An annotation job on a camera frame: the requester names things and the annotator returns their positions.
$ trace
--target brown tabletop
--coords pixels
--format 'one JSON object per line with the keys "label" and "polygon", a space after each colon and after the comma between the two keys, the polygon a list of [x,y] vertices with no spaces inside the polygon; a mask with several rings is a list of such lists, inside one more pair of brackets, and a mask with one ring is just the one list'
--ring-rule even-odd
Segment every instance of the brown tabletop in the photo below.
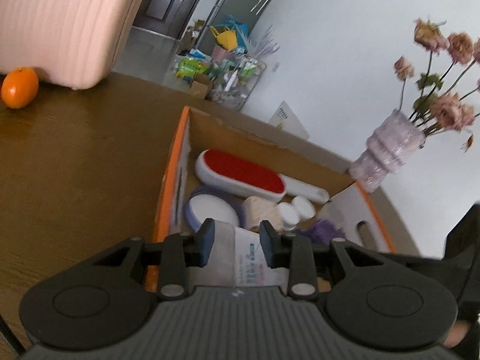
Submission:
{"label": "brown tabletop", "polygon": [[[18,306],[28,288],[130,236],[150,239],[184,105],[347,166],[271,126],[129,76],[112,73],[88,91],[42,84],[27,108],[0,112],[0,313],[25,345]],[[383,192],[373,200],[399,251],[416,254]],[[12,358],[0,342],[0,359]]]}

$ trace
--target gray gripper base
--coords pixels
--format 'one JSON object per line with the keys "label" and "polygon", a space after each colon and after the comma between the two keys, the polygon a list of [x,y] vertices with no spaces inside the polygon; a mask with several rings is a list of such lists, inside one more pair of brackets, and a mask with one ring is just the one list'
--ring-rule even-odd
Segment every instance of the gray gripper base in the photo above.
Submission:
{"label": "gray gripper base", "polygon": [[89,352],[34,345],[22,360],[454,360],[442,346],[409,353],[364,348],[342,337],[314,304],[277,287],[199,287],[160,303],[130,338]]}

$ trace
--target pink suitcase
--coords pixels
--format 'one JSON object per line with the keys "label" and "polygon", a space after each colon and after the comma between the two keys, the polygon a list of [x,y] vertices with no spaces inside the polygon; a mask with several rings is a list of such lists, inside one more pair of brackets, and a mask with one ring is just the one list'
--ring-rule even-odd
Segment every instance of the pink suitcase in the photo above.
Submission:
{"label": "pink suitcase", "polygon": [[0,0],[0,73],[21,66],[73,89],[95,86],[122,52],[142,0]]}

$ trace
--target tangerine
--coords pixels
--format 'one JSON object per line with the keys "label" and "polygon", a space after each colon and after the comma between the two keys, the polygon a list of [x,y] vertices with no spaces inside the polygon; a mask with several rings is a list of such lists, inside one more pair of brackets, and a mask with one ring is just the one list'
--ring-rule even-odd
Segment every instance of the tangerine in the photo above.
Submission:
{"label": "tangerine", "polygon": [[9,108],[19,109],[32,102],[38,92],[38,76],[30,67],[12,70],[1,86],[1,99]]}

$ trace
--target yellow tote bag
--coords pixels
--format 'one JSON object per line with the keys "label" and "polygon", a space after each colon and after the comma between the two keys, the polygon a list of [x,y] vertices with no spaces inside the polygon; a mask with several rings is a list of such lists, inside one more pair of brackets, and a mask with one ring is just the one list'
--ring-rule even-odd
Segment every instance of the yellow tote bag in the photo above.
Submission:
{"label": "yellow tote bag", "polygon": [[215,37],[217,43],[222,46],[224,49],[230,51],[237,47],[237,34],[234,30],[229,30],[225,27],[225,31],[218,32],[218,30],[210,26],[210,31],[212,35]]}

